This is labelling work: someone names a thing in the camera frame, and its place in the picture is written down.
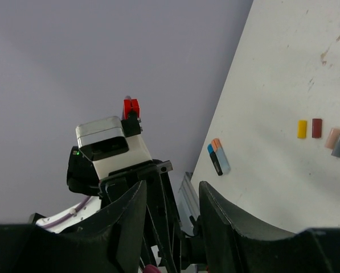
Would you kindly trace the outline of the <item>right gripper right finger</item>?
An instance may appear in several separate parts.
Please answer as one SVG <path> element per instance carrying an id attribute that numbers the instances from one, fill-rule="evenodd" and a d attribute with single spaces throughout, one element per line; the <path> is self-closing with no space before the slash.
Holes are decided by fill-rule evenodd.
<path id="1" fill-rule="evenodd" d="M 291 233 L 199 184 L 200 216 L 210 272 L 340 272 L 340 227 Z"/>

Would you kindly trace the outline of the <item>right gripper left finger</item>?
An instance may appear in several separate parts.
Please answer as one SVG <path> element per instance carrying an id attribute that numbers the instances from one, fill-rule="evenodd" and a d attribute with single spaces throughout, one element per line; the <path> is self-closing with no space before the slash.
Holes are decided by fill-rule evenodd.
<path id="1" fill-rule="evenodd" d="M 137 272 L 146 198 L 146 182 L 138 182 L 61 233 L 34 224 L 0 225 L 0 272 Z"/>

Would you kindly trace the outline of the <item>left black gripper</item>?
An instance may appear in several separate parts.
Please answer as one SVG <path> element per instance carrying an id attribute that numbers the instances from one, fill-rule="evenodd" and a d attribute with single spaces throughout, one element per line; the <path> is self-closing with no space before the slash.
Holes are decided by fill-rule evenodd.
<path id="1" fill-rule="evenodd" d="M 207 263 L 201 219 L 194 220 L 194 235 L 181 230 L 181 221 L 169 179 L 170 161 L 151 160 L 124 169 L 105 172 L 100 179 L 100 196 L 112 203 L 134 184 L 146 182 L 147 201 L 140 269 L 157 265 L 152 247 L 157 246 L 160 265 L 168 272 L 181 272 L 191 264 Z"/>

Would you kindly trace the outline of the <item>pink pen cap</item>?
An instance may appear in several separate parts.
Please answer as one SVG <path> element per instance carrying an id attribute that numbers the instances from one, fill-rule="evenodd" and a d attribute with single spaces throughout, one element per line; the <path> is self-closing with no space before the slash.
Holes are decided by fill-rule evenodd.
<path id="1" fill-rule="evenodd" d="M 148 264 L 144 267 L 143 273 L 161 273 L 158 267 Z"/>

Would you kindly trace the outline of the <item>yellow pen cap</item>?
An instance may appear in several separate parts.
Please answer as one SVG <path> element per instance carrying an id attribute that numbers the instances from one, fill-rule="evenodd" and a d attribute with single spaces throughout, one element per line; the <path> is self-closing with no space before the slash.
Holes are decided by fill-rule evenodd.
<path id="1" fill-rule="evenodd" d="M 306 120 L 299 120 L 297 124 L 297 138 L 305 139 L 307 135 L 308 122 Z"/>

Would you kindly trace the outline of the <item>orange pen cap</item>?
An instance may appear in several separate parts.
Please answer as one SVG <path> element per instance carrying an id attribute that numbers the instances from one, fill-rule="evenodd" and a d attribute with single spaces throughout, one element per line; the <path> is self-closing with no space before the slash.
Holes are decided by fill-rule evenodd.
<path id="1" fill-rule="evenodd" d="M 332 127 L 327 137 L 327 140 L 325 142 L 325 147 L 328 149 L 333 149 L 339 136 L 340 136 L 340 129 L 336 127 Z"/>

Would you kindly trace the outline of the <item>dark red pen cap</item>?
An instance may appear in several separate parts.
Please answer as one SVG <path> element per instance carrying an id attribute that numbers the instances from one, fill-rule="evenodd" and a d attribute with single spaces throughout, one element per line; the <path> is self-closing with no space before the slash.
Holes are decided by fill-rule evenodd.
<path id="1" fill-rule="evenodd" d="M 320 118 L 312 119 L 312 138 L 319 139 L 322 137 L 322 123 L 323 120 Z"/>

